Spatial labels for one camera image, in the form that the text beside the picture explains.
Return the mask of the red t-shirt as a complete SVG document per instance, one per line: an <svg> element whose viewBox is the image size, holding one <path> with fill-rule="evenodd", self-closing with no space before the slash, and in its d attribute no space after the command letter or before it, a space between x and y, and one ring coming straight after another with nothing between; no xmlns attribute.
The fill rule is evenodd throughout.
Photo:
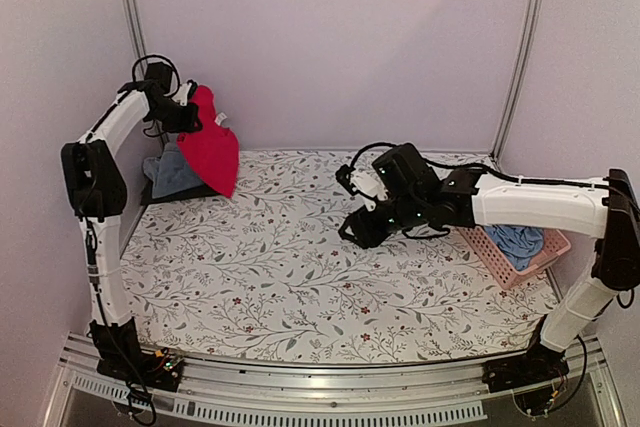
<svg viewBox="0 0 640 427"><path fill-rule="evenodd" d="M239 172L239 141L224 125L227 115L216 110L214 93L209 87L198 86L191 101L198 106L202 129L179 134L177 145L202 182L216 193L231 198Z"/></svg>

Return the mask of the light blue shirt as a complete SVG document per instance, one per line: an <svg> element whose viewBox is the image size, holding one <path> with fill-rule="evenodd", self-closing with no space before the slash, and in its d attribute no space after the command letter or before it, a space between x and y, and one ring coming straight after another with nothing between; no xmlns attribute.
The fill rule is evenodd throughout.
<svg viewBox="0 0 640 427"><path fill-rule="evenodd" d="M544 230L536 227L492 225L485 233L516 271L527 269L544 247Z"/></svg>

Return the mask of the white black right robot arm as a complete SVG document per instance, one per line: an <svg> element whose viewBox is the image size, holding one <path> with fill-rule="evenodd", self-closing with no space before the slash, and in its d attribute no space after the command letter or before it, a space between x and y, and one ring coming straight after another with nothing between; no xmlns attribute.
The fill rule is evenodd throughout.
<svg viewBox="0 0 640 427"><path fill-rule="evenodd" d="M381 143L370 171L355 160L336 172L337 182L365 204L347 216L339 235L361 248L382 244L396 232L427 226L443 236L463 230L487 260L503 239L530 230L542 247L529 267L500 260L495 278L504 287L550 267L569 249L568 233L595 242L592 262L557 307L537 325L517 374L537 383L555 367L574 338L621 292L639 285L639 202L628 174L612 168L583 180L510 176L482 163L448 165L424 157L411 143ZM439 170L445 168L445 177Z"/></svg>

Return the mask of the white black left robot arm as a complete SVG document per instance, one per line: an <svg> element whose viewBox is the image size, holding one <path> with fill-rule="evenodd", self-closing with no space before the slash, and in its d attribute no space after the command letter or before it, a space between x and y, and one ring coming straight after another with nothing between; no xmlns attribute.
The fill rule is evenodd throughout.
<svg viewBox="0 0 640 427"><path fill-rule="evenodd" d="M149 362L138 341L121 274L119 235L128 196L116 155L142 122L159 125L165 134L200 131L198 108L191 100L195 90L194 82L181 81L169 58L142 56L106 112L61 149L66 191L81 229L92 288L91 336L102 361L128 381L141 380Z"/></svg>

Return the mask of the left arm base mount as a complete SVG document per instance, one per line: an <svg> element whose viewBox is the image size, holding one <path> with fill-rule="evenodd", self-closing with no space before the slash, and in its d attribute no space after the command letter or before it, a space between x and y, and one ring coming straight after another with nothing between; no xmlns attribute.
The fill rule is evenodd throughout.
<svg viewBox="0 0 640 427"><path fill-rule="evenodd" d="M147 388L177 392L182 380L184 358L163 348L148 353L126 346L100 351L97 372L103 376Z"/></svg>

